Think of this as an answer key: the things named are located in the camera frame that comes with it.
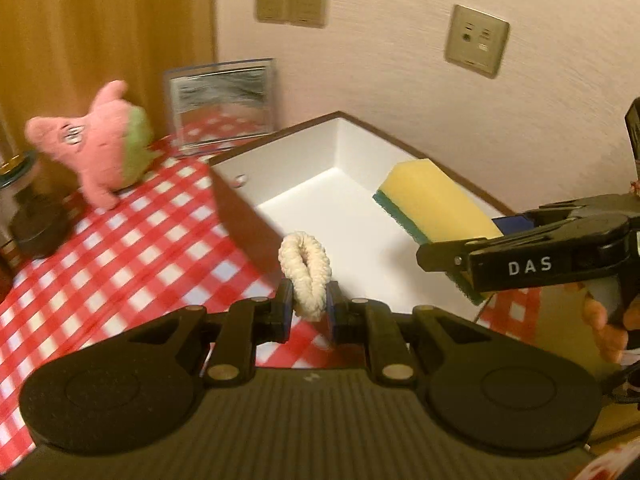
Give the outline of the person's right hand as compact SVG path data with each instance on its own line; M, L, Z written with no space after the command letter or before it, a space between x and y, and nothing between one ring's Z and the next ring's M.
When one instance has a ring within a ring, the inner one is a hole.
M639 297L624 312L621 326L608 322L608 314L603 304L593 296L585 296L582 319L592 329L593 339L605 362L620 364L627 348L629 335L640 327Z

